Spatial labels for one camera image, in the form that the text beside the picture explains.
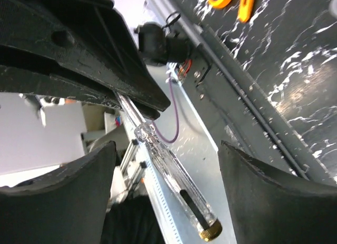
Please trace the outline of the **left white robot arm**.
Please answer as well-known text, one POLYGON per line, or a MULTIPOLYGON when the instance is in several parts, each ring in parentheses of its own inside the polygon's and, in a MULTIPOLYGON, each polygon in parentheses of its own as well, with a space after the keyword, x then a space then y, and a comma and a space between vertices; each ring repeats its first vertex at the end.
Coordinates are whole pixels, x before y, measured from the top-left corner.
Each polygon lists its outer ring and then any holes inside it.
POLYGON ((170 100, 147 66, 182 63, 191 47, 156 23, 136 33, 137 43, 112 0, 1 0, 1 92, 113 109, 119 93, 158 119, 170 100))

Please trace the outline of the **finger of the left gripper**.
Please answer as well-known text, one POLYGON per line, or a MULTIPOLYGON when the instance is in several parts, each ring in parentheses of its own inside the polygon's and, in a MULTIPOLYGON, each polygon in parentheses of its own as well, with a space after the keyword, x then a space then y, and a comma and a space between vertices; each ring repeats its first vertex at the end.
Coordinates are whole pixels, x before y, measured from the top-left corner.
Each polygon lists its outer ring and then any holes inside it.
POLYGON ((109 69, 140 87, 148 106, 170 106, 111 0, 1 0, 1 65, 88 75, 109 69))
POLYGON ((144 102, 146 95, 140 87, 131 85, 125 75, 109 69, 88 75, 58 66, 52 68, 51 73, 44 73, 13 65, 1 65, 1 92, 70 98, 121 109, 115 95, 115 92, 119 92, 130 96, 146 118, 160 117, 158 110, 144 102))

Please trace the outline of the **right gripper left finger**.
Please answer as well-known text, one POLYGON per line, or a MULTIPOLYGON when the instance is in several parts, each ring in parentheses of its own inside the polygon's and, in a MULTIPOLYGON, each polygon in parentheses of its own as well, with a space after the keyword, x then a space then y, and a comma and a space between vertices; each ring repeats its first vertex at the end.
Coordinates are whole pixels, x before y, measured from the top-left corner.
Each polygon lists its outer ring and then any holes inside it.
POLYGON ((1 187, 1 243, 99 243, 115 142, 15 187, 1 187))

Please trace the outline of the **grey plastic tool case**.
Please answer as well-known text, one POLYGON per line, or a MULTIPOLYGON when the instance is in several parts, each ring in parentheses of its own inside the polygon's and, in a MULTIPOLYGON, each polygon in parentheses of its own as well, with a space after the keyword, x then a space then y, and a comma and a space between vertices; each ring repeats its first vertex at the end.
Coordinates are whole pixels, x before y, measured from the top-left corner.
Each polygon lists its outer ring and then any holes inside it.
POLYGON ((331 0, 329 3, 329 13, 337 18, 337 0, 331 0))

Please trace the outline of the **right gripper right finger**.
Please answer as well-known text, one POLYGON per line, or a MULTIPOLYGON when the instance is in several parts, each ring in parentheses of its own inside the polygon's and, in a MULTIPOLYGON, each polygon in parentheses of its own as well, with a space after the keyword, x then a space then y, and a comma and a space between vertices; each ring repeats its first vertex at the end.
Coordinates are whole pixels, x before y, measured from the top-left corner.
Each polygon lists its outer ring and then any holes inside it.
POLYGON ((226 141, 219 165, 238 243, 336 243, 336 187, 279 170, 226 141))

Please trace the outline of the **orange utility knife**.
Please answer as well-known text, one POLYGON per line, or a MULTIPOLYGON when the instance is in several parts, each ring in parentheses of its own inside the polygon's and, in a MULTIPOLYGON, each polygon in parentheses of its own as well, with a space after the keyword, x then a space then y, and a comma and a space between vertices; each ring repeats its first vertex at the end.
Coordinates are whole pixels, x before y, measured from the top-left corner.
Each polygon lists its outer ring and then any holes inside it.
POLYGON ((253 11, 254 2, 255 0, 240 0, 237 15, 237 18, 240 22, 246 23, 250 19, 253 11))

